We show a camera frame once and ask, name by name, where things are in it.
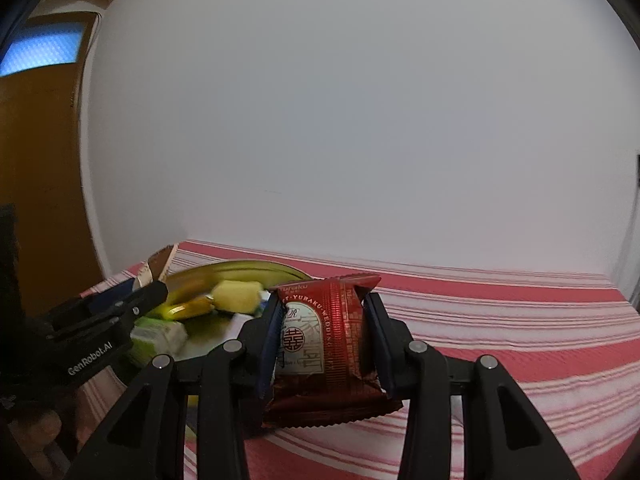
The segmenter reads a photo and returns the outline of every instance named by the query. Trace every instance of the red candy wrapper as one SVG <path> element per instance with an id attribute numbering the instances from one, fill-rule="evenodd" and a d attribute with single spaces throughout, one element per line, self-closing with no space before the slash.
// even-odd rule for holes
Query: red candy wrapper
<path id="1" fill-rule="evenodd" d="M 402 407 L 380 389 L 362 311 L 379 281 L 353 274 L 277 287 L 287 313 L 266 426 L 327 426 Z"/>

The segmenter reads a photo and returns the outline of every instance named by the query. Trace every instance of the food on plate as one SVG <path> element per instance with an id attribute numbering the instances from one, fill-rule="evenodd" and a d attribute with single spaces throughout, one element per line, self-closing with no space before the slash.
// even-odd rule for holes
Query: food on plate
<path id="1" fill-rule="evenodd" d="M 187 331 L 182 323 L 141 317 L 130 334 L 133 343 L 128 357 L 133 364 L 143 367 L 158 354 L 173 357 L 187 341 Z"/>
<path id="2" fill-rule="evenodd" d="M 380 389 L 362 299 L 376 274 L 276 287 L 287 312 L 266 426 L 326 426 L 402 407 Z"/>
<path id="3" fill-rule="evenodd" d="M 252 314 L 262 301 L 263 286 L 260 282 L 223 280 L 209 293 L 216 310 L 235 314 Z"/>
<path id="4" fill-rule="evenodd" d="M 189 319 L 190 317 L 202 316 L 208 314 L 213 309 L 213 302 L 208 294 L 197 296 L 192 300 L 185 301 L 184 303 L 176 303 L 171 305 L 163 305 L 156 308 L 151 313 L 159 314 L 162 319 L 166 320 L 179 320 Z"/>

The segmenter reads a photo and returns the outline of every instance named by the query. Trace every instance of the white wall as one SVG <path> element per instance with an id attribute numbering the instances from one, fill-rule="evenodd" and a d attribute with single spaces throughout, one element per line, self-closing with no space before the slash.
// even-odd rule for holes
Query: white wall
<path id="1" fill-rule="evenodd" d="M 111 269 L 184 237 L 609 273 L 620 254 L 640 53 L 605 0 L 115 0 L 93 74 Z"/>

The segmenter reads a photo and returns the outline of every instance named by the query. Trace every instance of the blue window glass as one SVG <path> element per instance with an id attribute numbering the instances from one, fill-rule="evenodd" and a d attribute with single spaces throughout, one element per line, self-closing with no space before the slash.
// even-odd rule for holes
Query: blue window glass
<path id="1" fill-rule="evenodd" d="M 83 33 L 84 23 L 49 23 L 20 30 L 0 62 L 0 76 L 75 63 Z"/>

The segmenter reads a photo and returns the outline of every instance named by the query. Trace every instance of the striped fabric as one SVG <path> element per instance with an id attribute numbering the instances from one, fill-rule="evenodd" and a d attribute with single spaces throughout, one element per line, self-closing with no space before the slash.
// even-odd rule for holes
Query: striped fabric
<path id="1" fill-rule="evenodd" d="M 584 480 L 605 478 L 640 428 L 640 316 L 605 276 L 337 262 L 195 241 L 180 244 L 170 272 L 238 258 L 281 262 L 317 278 L 378 272 L 382 280 L 376 290 L 390 316 L 407 323 L 415 338 L 448 356 L 474 360 L 490 352 L 500 359 Z M 93 290 L 127 279 L 138 268 Z M 104 377 L 87 383 L 83 393 L 99 420 L 121 389 L 107 388 L 111 398 L 105 399 L 97 380 Z M 406 405 L 387 416 L 328 428 L 278 430 L 247 441 L 251 477 L 396 478 L 407 413 Z M 452 413 L 451 478 L 461 479 L 459 399 L 452 400 Z M 194 452 L 188 440 L 187 479 L 196 478 Z"/>

